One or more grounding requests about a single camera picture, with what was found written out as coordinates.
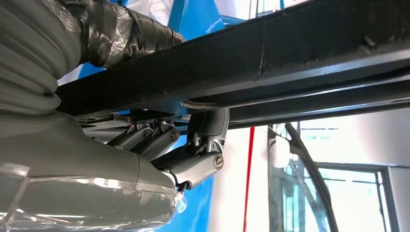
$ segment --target bolt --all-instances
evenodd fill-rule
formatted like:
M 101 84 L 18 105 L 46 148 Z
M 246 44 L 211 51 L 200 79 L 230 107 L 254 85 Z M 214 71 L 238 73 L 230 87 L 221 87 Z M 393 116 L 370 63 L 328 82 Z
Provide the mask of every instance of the bolt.
M 150 130 L 150 129 L 146 129 L 146 130 L 144 131 L 144 133 L 142 134 L 142 136 L 145 138 L 145 137 L 149 136 L 150 134 L 151 134 L 151 130 Z
M 221 169 L 223 166 L 223 157 L 221 154 L 217 154 L 214 159 L 214 166 L 216 169 Z
M 171 132 L 171 140 L 173 142 L 175 142 L 178 139 L 179 139 L 179 131 L 177 131 L 177 130 L 172 131 Z

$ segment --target black frame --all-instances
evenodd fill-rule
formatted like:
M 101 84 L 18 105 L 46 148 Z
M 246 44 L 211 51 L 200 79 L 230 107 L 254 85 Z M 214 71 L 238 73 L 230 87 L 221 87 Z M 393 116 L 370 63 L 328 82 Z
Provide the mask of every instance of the black frame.
M 409 11 L 408 0 L 311 0 L 62 85 L 58 110 L 228 107 L 240 128 L 409 107 Z

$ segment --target gray robot arm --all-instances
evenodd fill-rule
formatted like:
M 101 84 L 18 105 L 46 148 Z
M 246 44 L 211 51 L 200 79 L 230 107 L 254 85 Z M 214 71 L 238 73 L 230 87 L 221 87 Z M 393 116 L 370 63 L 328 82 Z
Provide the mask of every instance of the gray robot arm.
M 167 154 L 172 122 L 131 125 L 105 145 L 55 110 L 57 80 L 79 63 L 111 67 L 183 42 L 170 28 L 102 0 L 2 0 L 0 28 L 2 229 L 166 223 L 183 191 L 222 167 L 228 110 L 193 115 L 187 144 Z

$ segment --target glass window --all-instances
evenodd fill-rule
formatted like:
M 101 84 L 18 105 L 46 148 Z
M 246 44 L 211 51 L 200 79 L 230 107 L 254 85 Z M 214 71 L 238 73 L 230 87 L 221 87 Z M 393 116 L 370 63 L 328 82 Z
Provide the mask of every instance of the glass window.
M 285 168 L 269 166 L 271 231 L 330 231 L 322 199 L 305 170 L 295 154 Z
M 319 169 L 332 197 L 332 207 L 341 232 L 385 232 L 386 200 L 378 173 Z

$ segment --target mirror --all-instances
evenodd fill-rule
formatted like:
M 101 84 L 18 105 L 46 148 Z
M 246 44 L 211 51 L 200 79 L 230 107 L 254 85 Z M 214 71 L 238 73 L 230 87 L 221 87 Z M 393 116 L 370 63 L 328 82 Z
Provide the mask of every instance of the mirror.
M 270 162 L 275 168 L 288 166 L 289 160 L 291 159 L 291 148 L 287 139 L 276 135 L 269 149 L 271 149 Z

